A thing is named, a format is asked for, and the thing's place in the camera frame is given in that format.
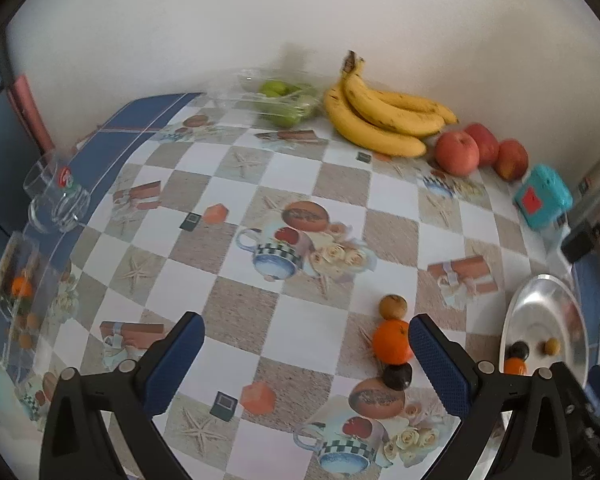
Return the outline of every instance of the silver plate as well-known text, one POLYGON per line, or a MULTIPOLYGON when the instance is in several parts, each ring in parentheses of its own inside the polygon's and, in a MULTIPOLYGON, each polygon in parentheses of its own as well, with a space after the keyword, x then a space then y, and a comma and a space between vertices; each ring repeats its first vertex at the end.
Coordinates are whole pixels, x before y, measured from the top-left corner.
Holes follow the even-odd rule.
POLYGON ((587 330, 580 307, 567 286, 549 274, 531 278, 514 294, 500 339, 498 368, 503 370, 506 349, 516 341, 529 345, 528 375, 536 368, 564 361, 584 388, 589 370, 587 330), (542 345, 550 337, 560 342, 560 352, 547 356, 542 345))

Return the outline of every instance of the orange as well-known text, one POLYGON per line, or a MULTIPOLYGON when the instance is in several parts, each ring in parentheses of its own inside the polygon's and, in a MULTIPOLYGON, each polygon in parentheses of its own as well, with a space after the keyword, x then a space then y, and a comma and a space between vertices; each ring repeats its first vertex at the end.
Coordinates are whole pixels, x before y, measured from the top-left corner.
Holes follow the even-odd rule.
POLYGON ((387 319, 376 329, 371 346, 374 354, 388 365, 402 365, 413 357, 409 345, 409 323, 387 319))
POLYGON ((23 298, 33 297, 33 287, 31 282, 25 276, 18 276, 11 283, 11 295, 15 298, 22 296, 23 298))
POLYGON ((511 375, 526 375, 525 362, 519 357, 510 357, 504 361, 504 373, 511 375))

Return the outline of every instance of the glass mug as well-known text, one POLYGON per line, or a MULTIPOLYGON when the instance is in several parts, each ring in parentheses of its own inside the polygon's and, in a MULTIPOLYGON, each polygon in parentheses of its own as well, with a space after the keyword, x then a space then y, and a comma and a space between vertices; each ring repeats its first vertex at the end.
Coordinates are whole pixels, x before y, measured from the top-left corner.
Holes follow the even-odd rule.
POLYGON ((29 222, 41 233, 66 233, 80 225, 91 200, 90 193, 75 181, 56 151, 38 159, 22 187, 31 197, 29 222))

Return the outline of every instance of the kitchen appliance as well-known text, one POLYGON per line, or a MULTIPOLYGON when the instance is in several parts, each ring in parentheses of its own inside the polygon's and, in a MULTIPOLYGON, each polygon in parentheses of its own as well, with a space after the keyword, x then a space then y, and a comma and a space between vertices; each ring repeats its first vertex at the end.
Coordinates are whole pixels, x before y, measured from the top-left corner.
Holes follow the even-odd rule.
POLYGON ((571 233, 562 242, 569 263, 589 253, 600 234, 600 160, 572 190, 573 208, 567 213, 571 233))

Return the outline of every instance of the banana bunch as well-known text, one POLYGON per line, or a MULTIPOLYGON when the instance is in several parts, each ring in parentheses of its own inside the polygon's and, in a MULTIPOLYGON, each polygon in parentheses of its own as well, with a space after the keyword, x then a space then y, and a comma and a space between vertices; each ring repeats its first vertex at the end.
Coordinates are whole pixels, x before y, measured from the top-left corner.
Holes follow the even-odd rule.
POLYGON ((369 88, 360 76, 364 63, 349 51, 340 81, 324 95, 327 115, 346 139, 385 155, 422 156, 427 147, 417 137, 458 122, 449 108, 431 99, 369 88))

